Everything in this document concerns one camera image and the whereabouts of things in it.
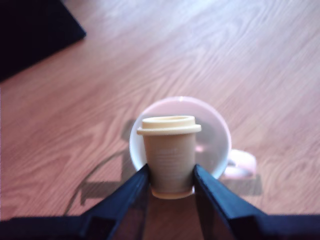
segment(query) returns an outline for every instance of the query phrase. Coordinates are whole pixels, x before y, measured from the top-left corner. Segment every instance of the pink mug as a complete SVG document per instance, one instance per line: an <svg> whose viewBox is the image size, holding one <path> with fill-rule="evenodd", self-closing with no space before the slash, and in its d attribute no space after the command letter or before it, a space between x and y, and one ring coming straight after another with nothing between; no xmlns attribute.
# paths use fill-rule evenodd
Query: pink mug
<svg viewBox="0 0 320 240"><path fill-rule="evenodd" d="M138 171L147 162L144 140L137 134L142 120L149 117L191 115L202 131L196 134L195 161L218 179L243 179L256 174L256 158L231 149L231 135L223 117L208 103L189 96L174 96L159 100L147 107L136 119L130 133L129 151Z"/></svg>

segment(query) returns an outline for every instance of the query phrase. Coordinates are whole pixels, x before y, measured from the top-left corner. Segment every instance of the small cup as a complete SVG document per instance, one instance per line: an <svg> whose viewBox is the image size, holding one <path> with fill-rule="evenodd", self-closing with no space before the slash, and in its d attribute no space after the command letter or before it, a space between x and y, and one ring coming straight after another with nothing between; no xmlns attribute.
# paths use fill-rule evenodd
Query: small cup
<svg viewBox="0 0 320 240"><path fill-rule="evenodd" d="M152 194L160 199L192 194L196 133L201 125L194 116L160 116L142 120L146 161L151 173Z"/></svg>

